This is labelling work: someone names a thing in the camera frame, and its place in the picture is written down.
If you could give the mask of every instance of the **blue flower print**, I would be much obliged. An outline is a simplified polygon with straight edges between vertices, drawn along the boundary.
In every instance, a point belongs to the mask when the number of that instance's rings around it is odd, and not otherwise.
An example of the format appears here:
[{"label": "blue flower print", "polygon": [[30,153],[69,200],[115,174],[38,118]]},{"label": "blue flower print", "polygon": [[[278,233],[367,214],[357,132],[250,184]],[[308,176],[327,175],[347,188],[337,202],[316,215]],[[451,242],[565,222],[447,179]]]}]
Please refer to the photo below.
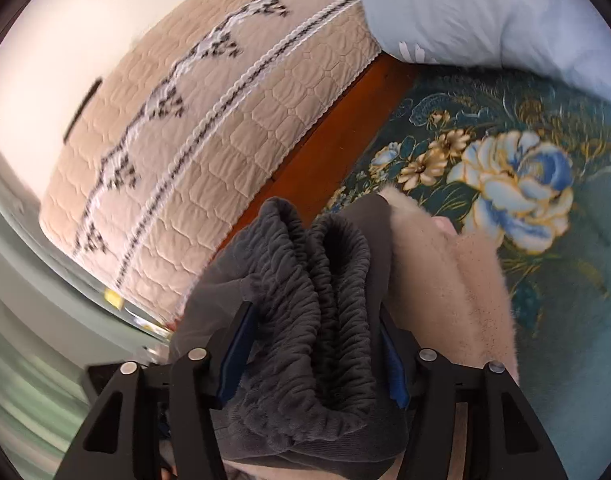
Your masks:
[{"label": "blue flower print", "polygon": [[385,172],[383,168],[385,168],[391,161],[393,161],[401,150],[400,142],[391,142],[381,150],[377,152],[377,154],[370,161],[370,167],[368,171],[372,178],[377,176],[383,176],[383,180],[385,179]]},{"label": "blue flower print", "polygon": [[527,253],[540,254],[568,229],[572,161],[534,132],[512,131],[477,140],[463,152],[447,182],[464,182],[481,194],[463,231],[483,229],[501,245],[507,236]]}]

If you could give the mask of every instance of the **metal screw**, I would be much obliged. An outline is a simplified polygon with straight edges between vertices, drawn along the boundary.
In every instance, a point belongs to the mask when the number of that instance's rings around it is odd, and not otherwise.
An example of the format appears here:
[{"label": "metal screw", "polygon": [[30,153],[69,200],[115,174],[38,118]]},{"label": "metal screw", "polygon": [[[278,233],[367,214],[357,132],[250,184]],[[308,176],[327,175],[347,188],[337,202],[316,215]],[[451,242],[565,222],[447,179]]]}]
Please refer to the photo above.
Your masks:
[{"label": "metal screw", "polygon": [[494,372],[496,374],[502,374],[505,371],[504,364],[499,361],[490,361],[488,363],[488,368],[491,372]]},{"label": "metal screw", "polygon": [[435,361],[437,358],[437,353],[431,348],[424,348],[419,352],[419,357],[428,363]]},{"label": "metal screw", "polygon": [[206,357],[207,350],[205,348],[194,348],[188,353],[188,358],[190,361],[201,361],[201,359],[205,359]]},{"label": "metal screw", "polygon": [[128,361],[127,363],[123,363],[121,365],[121,373],[123,375],[133,374],[138,369],[138,367],[139,365],[136,364],[134,361]]}]

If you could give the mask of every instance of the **wooden bed frame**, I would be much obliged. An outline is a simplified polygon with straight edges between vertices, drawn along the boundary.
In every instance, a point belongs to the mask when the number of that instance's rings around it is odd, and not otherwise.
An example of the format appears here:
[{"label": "wooden bed frame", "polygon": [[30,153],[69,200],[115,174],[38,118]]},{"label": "wooden bed frame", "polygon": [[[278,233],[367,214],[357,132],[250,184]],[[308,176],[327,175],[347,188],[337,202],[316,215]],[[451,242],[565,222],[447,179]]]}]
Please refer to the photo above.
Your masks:
[{"label": "wooden bed frame", "polygon": [[292,202],[309,224],[412,86],[418,72],[418,65],[380,54],[285,157],[221,248],[272,196]]}]

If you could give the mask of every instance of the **yellow flower print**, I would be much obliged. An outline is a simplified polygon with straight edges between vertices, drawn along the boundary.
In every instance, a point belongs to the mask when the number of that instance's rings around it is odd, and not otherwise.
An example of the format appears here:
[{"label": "yellow flower print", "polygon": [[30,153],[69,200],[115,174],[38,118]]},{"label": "yellow flower print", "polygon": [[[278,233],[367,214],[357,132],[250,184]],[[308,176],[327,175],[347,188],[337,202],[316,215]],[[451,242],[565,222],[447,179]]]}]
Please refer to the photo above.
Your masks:
[{"label": "yellow flower print", "polygon": [[399,184],[404,184],[404,191],[414,189],[419,183],[424,186],[434,186],[437,183],[437,177],[443,175],[446,166],[447,158],[444,152],[428,150],[403,168],[397,181]]},{"label": "yellow flower print", "polygon": [[450,130],[447,134],[440,134],[436,140],[430,142],[430,150],[441,150],[447,156],[461,156],[463,150],[467,148],[470,135],[466,134],[463,128]]}]

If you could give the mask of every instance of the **dark slot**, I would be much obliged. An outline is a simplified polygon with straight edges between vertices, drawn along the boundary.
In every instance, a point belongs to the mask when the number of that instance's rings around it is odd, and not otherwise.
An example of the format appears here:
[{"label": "dark slot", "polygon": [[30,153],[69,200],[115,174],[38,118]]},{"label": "dark slot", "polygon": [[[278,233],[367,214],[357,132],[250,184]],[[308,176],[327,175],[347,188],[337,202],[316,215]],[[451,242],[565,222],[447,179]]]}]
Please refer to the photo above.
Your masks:
[{"label": "dark slot", "polygon": [[103,83],[103,79],[99,77],[92,84],[92,86],[88,90],[88,93],[85,94],[85,97],[83,98],[82,103],[79,105],[79,108],[76,110],[76,113],[74,114],[74,118],[72,119],[72,121],[70,122],[69,126],[67,127],[67,130],[65,131],[65,135],[63,136],[63,143],[64,144],[70,138],[70,134],[71,134],[72,130],[74,129],[74,125],[76,124],[76,121],[79,120],[80,115],[83,113],[83,110],[85,110],[85,107],[90,102],[90,99],[92,99],[94,97],[94,94],[96,93],[96,90],[98,90],[98,87],[101,86],[101,83]]},{"label": "dark slot", "polygon": [[118,446],[118,425],[121,418],[121,405],[123,394],[115,392],[112,394],[103,412],[96,420],[96,424],[85,440],[83,448],[85,451],[97,453],[116,453]]},{"label": "dark slot", "polygon": [[85,370],[82,378],[83,390],[93,404],[109,383],[114,373],[120,368],[122,363],[112,363],[109,365],[90,366]]},{"label": "dark slot", "polygon": [[505,427],[506,452],[510,455],[538,451],[537,439],[523,418],[521,410],[509,394],[501,397],[503,404],[503,426]]}]

